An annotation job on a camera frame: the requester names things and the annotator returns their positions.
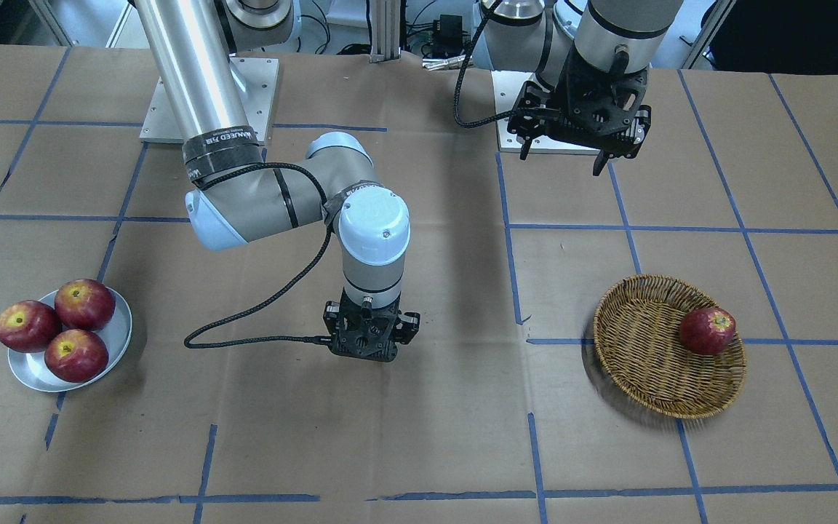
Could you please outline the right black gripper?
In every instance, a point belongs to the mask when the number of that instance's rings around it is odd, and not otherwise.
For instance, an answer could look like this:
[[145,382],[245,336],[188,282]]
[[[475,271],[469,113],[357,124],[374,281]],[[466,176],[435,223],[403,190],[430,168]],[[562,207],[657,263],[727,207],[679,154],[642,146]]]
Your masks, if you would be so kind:
[[356,303],[346,293],[326,302],[323,320],[333,354],[376,362],[393,361],[398,345],[409,344],[421,325],[419,313],[400,311],[398,298],[374,309],[369,299]]

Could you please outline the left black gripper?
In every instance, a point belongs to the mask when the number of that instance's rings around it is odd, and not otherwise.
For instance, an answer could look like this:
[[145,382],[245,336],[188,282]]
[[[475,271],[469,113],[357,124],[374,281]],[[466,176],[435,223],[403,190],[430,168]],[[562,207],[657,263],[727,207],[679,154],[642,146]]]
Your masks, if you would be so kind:
[[535,138],[543,135],[599,150],[592,168],[595,177],[613,155],[639,153],[651,127],[651,107],[642,102],[649,70],[626,72],[628,51],[614,51],[611,57],[612,65],[603,70],[578,51],[569,51],[550,92],[525,81],[508,121],[508,131],[518,136],[522,162]]

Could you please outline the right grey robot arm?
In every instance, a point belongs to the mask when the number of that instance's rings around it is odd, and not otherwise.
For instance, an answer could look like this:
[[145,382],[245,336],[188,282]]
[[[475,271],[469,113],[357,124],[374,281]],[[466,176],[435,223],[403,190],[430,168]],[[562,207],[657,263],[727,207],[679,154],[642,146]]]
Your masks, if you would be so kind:
[[296,164],[265,162],[247,110],[250,83],[236,53],[293,39],[296,1],[135,1],[160,79],[183,137],[193,189],[184,206],[197,239],[212,251],[323,223],[325,253],[336,237],[345,277],[329,301],[326,336],[299,336],[333,354],[391,362],[419,331],[400,311],[410,212],[379,180],[362,144],[345,132],[313,141]]

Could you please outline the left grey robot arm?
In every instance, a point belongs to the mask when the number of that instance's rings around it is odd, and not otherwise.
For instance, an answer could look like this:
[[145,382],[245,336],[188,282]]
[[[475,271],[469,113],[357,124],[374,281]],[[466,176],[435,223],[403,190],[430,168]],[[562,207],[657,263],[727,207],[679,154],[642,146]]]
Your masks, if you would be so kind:
[[478,1],[465,63],[525,73],[509,109],[463,128],[505,122],[526,158],[539,138],[595,150],[593,175],[638,155],[651,127],[643,103],[652,58],[679,1]]

